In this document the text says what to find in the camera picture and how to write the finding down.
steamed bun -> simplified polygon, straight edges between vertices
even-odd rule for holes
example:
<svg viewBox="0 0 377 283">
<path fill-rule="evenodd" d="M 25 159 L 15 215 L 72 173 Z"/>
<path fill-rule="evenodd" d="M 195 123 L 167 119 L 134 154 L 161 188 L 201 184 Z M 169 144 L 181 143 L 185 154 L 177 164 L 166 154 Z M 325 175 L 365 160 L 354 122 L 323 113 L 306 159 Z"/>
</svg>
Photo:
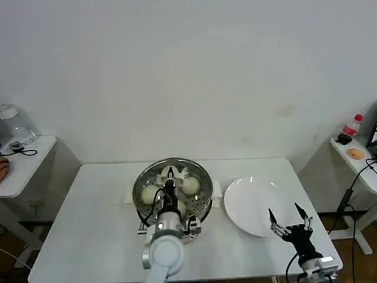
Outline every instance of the steamed bun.
<svg viewBox="0 0 377 283">
<path fill-rule="evenodd" d="M 154 195 L 156 194 L 157 190 L 158 187 L 154 185 L 148 185 L 144 187 L 143 191 L 141 191 L 141 201 L 146 205 L 151 205 L 153 203 Z M 162 192 L 159 192 L 157 196 L 162 197 Z"/>
<path fill-rule="evenodd" d="M 181 187 L 181 190 L 187 195 L 194 195 L 199 191 L 199 181 L 195 177 L 188 177 L 188 185 Z"/>
</svg>

black cable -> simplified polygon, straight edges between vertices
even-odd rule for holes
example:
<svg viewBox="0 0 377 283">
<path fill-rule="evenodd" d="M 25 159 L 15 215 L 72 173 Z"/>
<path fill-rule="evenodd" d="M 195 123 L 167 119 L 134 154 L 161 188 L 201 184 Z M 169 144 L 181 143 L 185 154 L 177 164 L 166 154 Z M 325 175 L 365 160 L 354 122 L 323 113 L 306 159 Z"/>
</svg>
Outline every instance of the black cable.
<svg viewBox="0 0 377 283">
<path fill-rule="evenodd" d="M 377 174 L 376 170 L 375 170 L 375 169 L 373 168 L 373 166 L 372 166 L 373 164 L 377 163 L 377 160 L 376 160 L 376 159 L 373 159 L 373 158 L 367 158 L 367 159 L 365 159 L 365 163 L 366 163 L 367 165 L 366 165 L 363 169 L 361 169 L 361 170 L 359 171 L 359 173 L 356 175 L 355 179 L 353 180 L 351 187 L 349 187 L 348 190 L 352 190 L 352 188 L 353 188 L 353 186 L 355 185 L 355 183 L 356 183 L 358 177 L 361 175 L 361 173 L 362 173 L 365 169 L 370 168 L 371 170 L 373 170 L 373 171 Z M 339 217 L 340 217 L 340 214 L 338 214 L 338 215 L 336 216 L 335 221 L 334 221 L 334 224 L 332 225 L 331 229 L 329 230 L 328 235 L 330 235 L 330 233 L 334 230 L 335 225 L 336 225 L 336 223 L 337 223 Z"/>
<path fill-rule="evenodd" d="M 350 207 L 353 212 L 355 212 L 355 208 L 353 208 L 352 205 L 350 205 L 348 203 L 347 206 Z M 354 257 L 355 235 L 356 235 L 356 219 L 355 219 L 355 217 L 353 217 L 353 235 L 352 235 L 352 278 L 353 278 L 353 283 L 356 283 L 356 280 L 355 280 L 355 257 Z"/>
<path fill-rule="evenodd" d="M 36 155 L 38 153 L 38 151 L 36 149 L 27 149 L 27 150 L 22 150 L 20 152 L 12 152 L 12 153 L 1 153 L 0 152 L 0 157 L 15 155 L 17 153 L 20 153 L 20 154 L 23 154 L 23 155 L 26 155 L 26 156 L 33 156 L 33 155 Z"/>
<path fill-rule="evenodd" d="M 325 277 L 327 277 L 329 279 L 329 282 L 331 283 L 332 282 L 332 279 L 331 279 L 331 276 L 326 274 Z"/>
<path fill-rule="evenodd" d="M 23 155 L 26 155 L 26 156 L 33 156 L 33 155 L 36 155 L 38 153 L 38 151 L 35 150 L 35 149 L 28 149 L 28 150 L 23 150 L 20 153 L 23 154 Z"/>
<path fill-rule="evenodd" d="M 156 203 L 157 195 L 158 195 L 158 193 L 161 192 L 161 191 L 164 191 L 164 189 L 158 189 L 158 190 L 156 191 L 156 193 L 154 194 L 154 198 L 153 198 L 153 203 L 152 203 L 151 212 L 147 215 L 147 217 L 145 217 L 145 218 L 143 219 L 143 218 L 141 217 L 141 215 L 139 215 L 140 218 L 141 218 L 142 223 L 143 223 L 145 226 L 147 226 L 147 227 L 149 226 L 149 224 L 148 224 L 148 219 L 149 219 L 149 217 L 151 217 L 152 214 L 153 214 L 154 205 L 155 205 L 155 203 Z"/>
<path fill-rule="evenodd" d="M 336 225 L 336 223 L 338 222 L 338 219 L 339 219 L 339 215 L 336 215 L 336 218 L 335 218 L 334 224 L 332 225 L 331 229 L 329 230 L 328 235 L 330 235 L 330 233 L 334 230 L 335 225 Z"/>
<path fill-rule="evenodd" d="M 290 268 L 292 262 L 295 260 L 295 258 L 297 258 L 298 255 L 299 255 L 299 254 L 296 253 L 296 254 L 293 256 L 293 258 L 290 259 L 290 261 L 289 261 L 289 263 L 288 263 L 288 266 L 287 266 L 287 268 L 285 269 L 285 280 L 287 281 L 287 283 L 289 283 L 289 280 L 288 280 L 288 271 L 289 271 L 289 268 Z"/>
</svg>

metal rim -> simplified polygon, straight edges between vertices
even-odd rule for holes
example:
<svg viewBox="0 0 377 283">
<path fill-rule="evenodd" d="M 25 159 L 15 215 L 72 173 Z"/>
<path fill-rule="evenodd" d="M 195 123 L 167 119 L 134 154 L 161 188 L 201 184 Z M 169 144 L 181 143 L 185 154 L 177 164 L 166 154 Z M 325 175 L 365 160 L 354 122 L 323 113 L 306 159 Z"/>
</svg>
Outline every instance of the metal rim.
<svg viewBox="0 0 377 283">
<path fill-rule="evenodd" d="M 136 209 L 138 211 L 138 214 L 140 214 L 139 216 L 142 217 L 142 218 L 145 218 L 151 212 L 151 205 L 142 204 L 140 202 L 140 200 L 137 198 L 137 190 L 140 189 L 140 186 L 145 186 L 142 183 L 141 179 L 146 178 L 145 175 L 148 174 L 151 170 L 153 170 L 156 166 L 159 166 L 159 165 L 162 165 L 162 164 L 165 164 L 165 163 L 167 164 L 166 166 L 168 166 L 169 163 L 182 163 L 182 164 L 180 164 L 180 166 L 183 166 L 183 164 L 185 166 L 193 166 L 193 168 L 197 169 L 198 172 L 200 172 L 200 174 L 202 174 L 202 176 L 205 178 L 206 186 L 204 186 L 205 187 L 204 190 L 200 189 L 200 192 L 197 195 L 194 195 L 194 196 L 185 195 L 184 200 L 181 200 L 186 205 L 187 211 L 189 211 L 189 213 L 186 214 L 187 216 L 185 217 L 185 219 L 190 217 L 190 216 L 193 216 L 193 215 L 197 216 L 202 211 L 207 209 L 208 204 L 211 202 L 211 195 L 212 195 L 212 191 L 213 191 L 212 180 L 211 180 L 211 177 L 208 174 L 208 172 L 200 164 L 198 164 L 198 163 L 196 163 L 192 160 L 180 158 L 180 157 L 169 157 L 169 158 L 159 160 L 159 161 L 149 165 L 146 169 L 144 169 L 140 173 L 140 175 L 136 179 L 134 186 L 133 186 L 133 201 L 134 201 L 134 204 L 135 204 Z M 161 208 L 161 204 L 159 202 L 156 202 L 153 214 L 150 218 L 151 221 L 155 221 L 157 219 L 156 214 L 157 214 L 157 211 L 160 208 Z"/>
</svg>

floor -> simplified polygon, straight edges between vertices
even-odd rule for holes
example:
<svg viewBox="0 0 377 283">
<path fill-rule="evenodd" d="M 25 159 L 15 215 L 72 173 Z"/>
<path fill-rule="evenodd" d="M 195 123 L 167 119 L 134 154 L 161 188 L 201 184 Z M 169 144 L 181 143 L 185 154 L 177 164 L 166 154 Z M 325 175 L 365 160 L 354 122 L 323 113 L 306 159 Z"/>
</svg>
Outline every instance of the floor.
<svg viewBox="0 0 377 283">
<path fill-rule="evenodd" d="M 329 229 L 334 221 L 333 217 L 321 217 L 324 226 Z M 345 224 L 339 221 L 335 229 L 343 229 Z M 48 233 L 47 226 L 42 235 L 44 239 Z M 370 243 L 372 249 L 376 251 L 373 255 L 364 255 L 358 245 L 355 245 L 355 274 L 357 283 L 377 283 L 377 225 L 368 226 L 363 230 L 363 234 Z M 339 282 L 353 283 L 352 268 L 351 268 L 351 248 L 352 240 L 337 240 L 334 245 L 342 258 L 344 267 L 338 273 Z M 19 255 L 24 243 L 15 237 L 12 233 L 5 231 L 0 235 L 0 248 L 8 251 L 13 255 Z M 32 266 L 38 256 L 38 252 L 34 252 L 27 262 Z M 14 268 L 15 260 L 10 256 L 0 252 L 0 283 L 27 283 L 29 270 L 26 268 Z M 296 278 L 292 278 L 291 282 L 296 282 Z M 219 280 L 216 283 L 271 283 L 270 278 L 256 278 L 256 279 L 237 279 L 237 280 Z M 280 278 L 280 282 L 285 282 L 284 278 Z"/>
</svg>

wire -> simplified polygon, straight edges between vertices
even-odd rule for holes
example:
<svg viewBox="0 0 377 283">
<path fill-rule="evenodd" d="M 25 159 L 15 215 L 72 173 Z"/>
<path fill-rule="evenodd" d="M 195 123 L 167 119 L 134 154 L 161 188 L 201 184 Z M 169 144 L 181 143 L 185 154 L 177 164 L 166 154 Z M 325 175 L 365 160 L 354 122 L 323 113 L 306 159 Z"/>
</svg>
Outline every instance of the wire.
<svg viewBox="0 0 377 283">
<path fill-rule="evenodd" d="M 338 219 L 339 219 L 339 215 L 336 216 L 334 224 L 332 225 L 331 229 L 329 230 L 328 235 L 330 235 L 330 233 L 334 230 L 335 225 L 338 222 Z"/>
<path fill-rule="evenodd" d="M 23 155 L 26 155 L 26 156 L 33 156 L 33 155 L 36 155 L 38 153 L 38 151 L 36 149 L 27 149 L 27 150 L 21 150 L 19 152 L 12 152 L 12 153 L 1 153 L 0 152 L 0 156 L 10 156 L 10 155 L 15 155 L 17 153 L 20 153 L 20 154 L 23 154 Z"/>
<path fill-rule="evenodd" d="M 376 160 L 376 159 L 373 159 L 373 158 L 367 158 L 367 159 L 365 159 L 365 163 L 366 163 L 367 165 L 366 165 L 363 169 L 361 169 L 361 170 L 359 171 L 359 173 L 356 175 L 355 179 L 353 180 L 351 187 L 349 187 L 348 190 L 352 190 L 352 188 L 353 188 L 353 186 L 355 185 L 355 183 L 356 183 L 358 177 L 361 175 L 361 173 L 362 173 L 365 169 L 370 168 L 371 170 L 373 170 L 373 171 L 377 174 L 376 170 L 375 170 L 375 169 L 373 168 L 373 166 L 372 166 L 373 164 L 377 163 L 377 160 Z M 336 223 L 338 222 L 339 217 L 340 217 L 340 215 L 337 215 L 337 216 L 336 216 L 335 221 L 334 221 L 334 224 L 332 225 L 331 229 L 329 230 L 328 235 L 330 235 L 330 233 L 334 230 L 335 225 L 336 225 Z"/>
<path fill-rule="evenodd" d="M 330 283 L 332 282 L 332 279 L 331 279 L 330 275 L 326 274 L 325 277 L 327 277 L 329 279 Z"/>
<path fill-rule="evenodd" d="M 347 206 L 350 207 L 353 212 L 355 212 L 355 208 L 353 208 L 352 205 L 350 205 L 348 203 Z M 356 219 L 355 219 L 355 217 L 353 217 L 353 235 L 352 235 L 352 279 L 353 279 L 353 283 L 356 283 L 356 280 L 355 280 L 355 253 L 354 253 L 354 250 L 355 250 L 355 235 L 356 235 Z"/>
<path fill-rule="evenodd" d="M 16 261 L 19 261 L 20 263 L 22 263 L 23 265 L 25 265 L 25 267 L 29 268 L 31 270 L 31 267 L 29 265 L 27 265 L 26 263 L 24 263 L 23 261 L 20 261 L 17 257 L 15 257 L 14 255 L 10 254 L 9 252 L 7 251 L 4 251 L 3 249 L 0 249 L 0 251 L 6 253 L 7 255 L 13 257 Z"/>
<path fill-rule="evenodd" d="M 289 271 L 289 268 L 290 268 L 292 262 L 295 260 L 295 258 L 297 258 L 298 255 L 299 255 L 299 254 L 296 253 L 296 254 L 293 256 L 293 258 L 290 259 L 290 261 L 289 261 L 289 263 L 288 263 L 288 266 L 287 266 L 287 268 L 285 269 L 285 280 L 287 281 L 287 283 L 289 283 L 289 280 L 288 280 L 288 271 Z"/>
<path fill-rule="evenodd" d="M 156 191 L 156 193 L 154 194 L 154 198 L 153 198 L 153 203 L 152 203 L 151 212 L 150 212 L 150 213 L 147 215 L 147 217 L 145 217 L 144 219 L 141 218 L 142 223 L 144 223 L 145 226 L 147 226 L 147 227 L 149 226 L 149 224 L 148 224 L 148 219 L 149 219 L 149 217 L 151 217 L 152 214 L 153 214 L 154 205 L 156 204 L 157 195 L 158 195 L 158 193 L 161 192 L 161 191 L 164 191 L 164 189 L 158 189 L 158 190 Z"/>
</svg>

